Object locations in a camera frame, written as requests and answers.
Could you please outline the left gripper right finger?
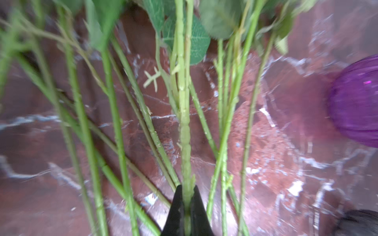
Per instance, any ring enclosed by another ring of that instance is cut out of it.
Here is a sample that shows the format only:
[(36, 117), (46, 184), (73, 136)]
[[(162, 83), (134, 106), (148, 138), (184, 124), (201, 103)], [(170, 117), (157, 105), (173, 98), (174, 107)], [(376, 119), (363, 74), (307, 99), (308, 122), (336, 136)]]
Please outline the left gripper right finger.
[(214, 236), (198, 186), (191, 199), (191, 236)]

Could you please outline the red pink artificial rose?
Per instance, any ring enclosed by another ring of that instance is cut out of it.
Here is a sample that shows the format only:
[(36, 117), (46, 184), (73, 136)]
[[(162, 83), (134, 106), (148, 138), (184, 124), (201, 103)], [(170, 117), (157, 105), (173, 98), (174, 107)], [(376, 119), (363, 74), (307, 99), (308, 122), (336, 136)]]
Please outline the red pink artificial rose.
[(265, 1), (201, 1), (199, 4), (202, 24), (209, 36), (218, 42), (214, 64), (218, 76), (219, 148), (206, 211), (211, 220), (216, 190), (220, 187), (221, 233), (224, 236), (228, 234), (227, 182), (231, 179), (227, 173), (228, 140), (249, 51), (265, 4)]

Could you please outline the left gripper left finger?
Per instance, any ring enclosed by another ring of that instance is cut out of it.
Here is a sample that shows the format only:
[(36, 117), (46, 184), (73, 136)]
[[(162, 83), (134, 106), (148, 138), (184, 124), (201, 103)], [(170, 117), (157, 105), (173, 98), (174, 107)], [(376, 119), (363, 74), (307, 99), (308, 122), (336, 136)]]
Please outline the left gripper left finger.
[(177, 186), (161, 236), (184, 236), (184, 203), (182, 185)]

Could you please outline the dark red glass vase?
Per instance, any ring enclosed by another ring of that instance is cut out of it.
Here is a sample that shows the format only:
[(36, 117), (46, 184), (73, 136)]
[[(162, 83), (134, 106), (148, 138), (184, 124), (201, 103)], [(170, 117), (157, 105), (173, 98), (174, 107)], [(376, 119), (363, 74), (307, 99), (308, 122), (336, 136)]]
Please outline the dark red glass vase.
[(367, 209), (347, 211), (336, 223), (332, 236), (377, 236), (378, 212)]

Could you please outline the peach cream artificial flower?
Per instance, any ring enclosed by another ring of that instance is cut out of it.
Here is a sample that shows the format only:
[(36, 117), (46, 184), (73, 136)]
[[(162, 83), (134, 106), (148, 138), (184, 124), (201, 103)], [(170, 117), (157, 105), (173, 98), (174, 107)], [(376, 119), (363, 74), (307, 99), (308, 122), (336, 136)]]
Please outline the peach cream artificial flower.
[(159, 236), (161, 234), (160, 229), (150, 217), (147, 216), (145, 211), (133, 197), (129, 170), (132, 170), (157, 197), (160, 197), (163, 203), (167, 206), (169, 206), (170, 203), (126, 156), (121, 128), (122, 120), (118, 109), (112, 77), (113, 72), (119, 77), (119, 82), (139, 120), (142, 130), (166, 181), (172, 190), (176, 190), (176, 187), (180, 182), (156, 133), (149, 113), (150, 111), (144, 102), (142, 92), (132, 71), (132, 67), (114, 33), (114, 29), (125, 5), (125, 1), (85, 1), (89, 40), (91, 48), (101, 53), (105, 82), (97, 79), (97, 83), (108, 96), (110, 102), (116, 142), (115, 148), (119, 157), (122, 177), (120, 194), (125, 197), (128, 205), (132, 233), (135, 236), (139, 235), (137, 221), (141, 220), (155, 236)]

